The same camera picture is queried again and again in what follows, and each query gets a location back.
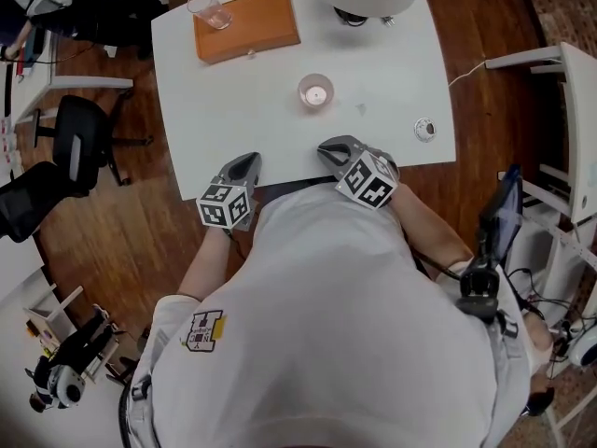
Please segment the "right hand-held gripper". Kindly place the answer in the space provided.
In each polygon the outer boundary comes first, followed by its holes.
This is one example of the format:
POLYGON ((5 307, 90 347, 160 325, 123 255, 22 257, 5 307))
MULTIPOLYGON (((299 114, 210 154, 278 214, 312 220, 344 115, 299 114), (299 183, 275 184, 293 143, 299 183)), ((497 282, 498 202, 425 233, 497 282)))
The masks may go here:
POLYGON ((337 192, 354 203, 377 210, 391 199, 398 186, 399 173, 389 154, 363 150, 364 145, 358 139, 341 135, 323 142, 317 148, 317 156, 335 178, 340 178, 335 186, 337 192), (344 172, 345 154, 360 156, 344 172))

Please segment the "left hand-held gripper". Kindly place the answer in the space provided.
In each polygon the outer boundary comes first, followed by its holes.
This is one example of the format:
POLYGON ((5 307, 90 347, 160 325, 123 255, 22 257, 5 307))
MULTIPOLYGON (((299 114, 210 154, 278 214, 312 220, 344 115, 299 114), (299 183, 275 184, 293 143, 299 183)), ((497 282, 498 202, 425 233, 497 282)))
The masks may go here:
POLYGON ((226 163, 196 199, 204 226, 248 230, 256 211, 253 199, 262 166, 259 152, 245 153, 226 163))

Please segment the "clear drinking glass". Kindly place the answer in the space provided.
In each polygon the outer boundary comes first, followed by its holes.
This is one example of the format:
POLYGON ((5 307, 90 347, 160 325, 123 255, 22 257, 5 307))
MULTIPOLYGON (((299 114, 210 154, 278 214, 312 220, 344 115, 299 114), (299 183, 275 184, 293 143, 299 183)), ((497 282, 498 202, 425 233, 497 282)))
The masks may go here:
POLYGON ((224 30, 232 23, 231 13, 219 0, 187 0, 187 10, 216 30, 224 30))

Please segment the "person's right forearm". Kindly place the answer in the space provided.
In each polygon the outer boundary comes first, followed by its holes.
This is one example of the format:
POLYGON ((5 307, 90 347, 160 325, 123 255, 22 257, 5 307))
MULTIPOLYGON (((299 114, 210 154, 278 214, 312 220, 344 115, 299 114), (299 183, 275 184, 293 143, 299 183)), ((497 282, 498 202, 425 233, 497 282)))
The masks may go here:
POLYGON ((472 251, 455 230, 407 185, 398 184, 389 207, 418 252, 446 268, 472 259, 472 251))

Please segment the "person's left forearm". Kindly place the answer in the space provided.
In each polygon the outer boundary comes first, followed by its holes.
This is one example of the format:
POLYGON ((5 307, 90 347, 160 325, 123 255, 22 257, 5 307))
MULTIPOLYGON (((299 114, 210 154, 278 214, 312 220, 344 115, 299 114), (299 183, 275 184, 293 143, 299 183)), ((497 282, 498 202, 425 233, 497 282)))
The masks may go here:
POLYGON ((203 301, 223 286, 226 281, 230 243, 230 238, 223 230, 210 227, 177 293, 203 301))

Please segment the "orange wooden tray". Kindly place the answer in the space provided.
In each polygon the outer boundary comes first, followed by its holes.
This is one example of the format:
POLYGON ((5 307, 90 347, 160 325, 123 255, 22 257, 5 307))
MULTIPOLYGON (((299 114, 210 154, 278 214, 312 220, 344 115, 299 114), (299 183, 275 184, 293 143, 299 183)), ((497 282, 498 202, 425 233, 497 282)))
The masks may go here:
POLYGON ((301 43, 292 0, 232 0, 224 8, 232 21, 221 30, 193 18, 196 53, 204 63, 301 43))

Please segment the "black office chair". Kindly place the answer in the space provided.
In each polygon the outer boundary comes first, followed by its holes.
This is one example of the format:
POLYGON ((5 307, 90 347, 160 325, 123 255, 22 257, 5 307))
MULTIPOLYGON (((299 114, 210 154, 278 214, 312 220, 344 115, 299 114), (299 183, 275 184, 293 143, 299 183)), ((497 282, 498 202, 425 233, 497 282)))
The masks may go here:
POLYGON ((152 136, 119 138, 113 135, 121 109, 131 97, 131 89, 121 92, 114 107, 107 113, 91 100, 66 95, 60 101, 52 128, 41 124, 39 109, 34 111, 32 125, 35 138, 47 137, 54 140, 53 162, 82 191, 94 189, 99 170, 105 166, 110 169, 120 187, 129 186, 131 180, 119 174, 113 148, 147 147, 153 143, 152 136))

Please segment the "chest-mounted monitor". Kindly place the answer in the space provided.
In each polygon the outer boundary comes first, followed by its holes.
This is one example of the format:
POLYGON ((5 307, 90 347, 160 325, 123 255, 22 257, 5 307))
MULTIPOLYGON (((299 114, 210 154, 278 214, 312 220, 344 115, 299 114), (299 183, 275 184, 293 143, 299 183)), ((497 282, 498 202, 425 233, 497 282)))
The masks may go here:
POLYGON ((512 164, 479 214, 478 255, 493 265, 507 255, 522 221, 521 167, 512 164))

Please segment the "person's white t-shirt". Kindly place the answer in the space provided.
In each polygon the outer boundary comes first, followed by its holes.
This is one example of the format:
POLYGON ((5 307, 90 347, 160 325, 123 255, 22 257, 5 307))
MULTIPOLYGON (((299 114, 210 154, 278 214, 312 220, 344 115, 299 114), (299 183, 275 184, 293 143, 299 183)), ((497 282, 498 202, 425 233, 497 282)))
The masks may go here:
POLYGON ((508 286, 492 324, 415 266, 390 211, 321 184, 261 211, 242 268, 162 298, 132 381, 160 448, 494 448, 530 395, 508 286))

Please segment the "white work desk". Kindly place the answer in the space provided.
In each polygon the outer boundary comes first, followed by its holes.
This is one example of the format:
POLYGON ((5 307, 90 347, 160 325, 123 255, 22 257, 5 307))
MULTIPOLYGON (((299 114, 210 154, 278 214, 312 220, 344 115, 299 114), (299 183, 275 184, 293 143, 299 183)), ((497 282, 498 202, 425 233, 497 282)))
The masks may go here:
POLYGON ((74 89, 128 90, 133 87, 133 80, 129 78, 58 75, 54 65, 42 63, 42 61, 49 61, 56 56, 57 45, 57 38, 47 33, 41 57, 33 64, 26 76, 20 77, 17 75, 16 64, 13 64, 11 69, 7 69, 7 110, 10 122, 13 125, 31 120, 30 115, 50 91, 74 89))

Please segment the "black mesh chair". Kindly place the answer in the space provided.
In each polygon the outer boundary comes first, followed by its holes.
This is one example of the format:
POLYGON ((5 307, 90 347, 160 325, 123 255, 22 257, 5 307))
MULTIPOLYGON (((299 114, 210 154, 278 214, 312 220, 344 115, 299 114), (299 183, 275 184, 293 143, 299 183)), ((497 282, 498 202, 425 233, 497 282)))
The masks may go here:
POLYGON ((35 164, 0 188, 0 238, 24 242, 58 203, 89 193, 54 163, 35 164))

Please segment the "white metal shelf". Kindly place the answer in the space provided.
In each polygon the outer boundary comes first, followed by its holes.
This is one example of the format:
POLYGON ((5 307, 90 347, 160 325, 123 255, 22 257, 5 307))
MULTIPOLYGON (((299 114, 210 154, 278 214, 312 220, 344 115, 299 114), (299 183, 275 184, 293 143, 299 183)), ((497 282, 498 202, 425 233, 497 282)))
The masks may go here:
POLYGON ((596 235, 597 215, 574 223, 561 198, 523 181, 521 227, 505 271, 525 297, 571 301, 584 272, 597 270, 596 235))

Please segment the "white side desk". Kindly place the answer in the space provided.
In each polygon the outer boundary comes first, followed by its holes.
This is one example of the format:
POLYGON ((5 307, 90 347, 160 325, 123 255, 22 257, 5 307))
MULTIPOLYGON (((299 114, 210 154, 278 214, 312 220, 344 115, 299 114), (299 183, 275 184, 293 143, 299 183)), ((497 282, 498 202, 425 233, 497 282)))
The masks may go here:
POLYGON ((485 62, 488 70, 530 64, 533 74, 562 74, 568 129, 568 171, 541 170, 566 182, 568 200, 528 183, 529 194, 577 223, 597 215, 597 59, 565 42, 485 62))

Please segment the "black monitor mount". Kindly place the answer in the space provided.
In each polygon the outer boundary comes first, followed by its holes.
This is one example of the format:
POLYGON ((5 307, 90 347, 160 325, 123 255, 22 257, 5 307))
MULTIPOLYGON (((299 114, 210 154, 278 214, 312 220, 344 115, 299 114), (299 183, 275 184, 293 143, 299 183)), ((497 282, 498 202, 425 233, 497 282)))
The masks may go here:
POLYGON ((500 277, 488 259, 474 258, 460 276, 458 309, 484 323, 492 323, 498 309, 500 277))

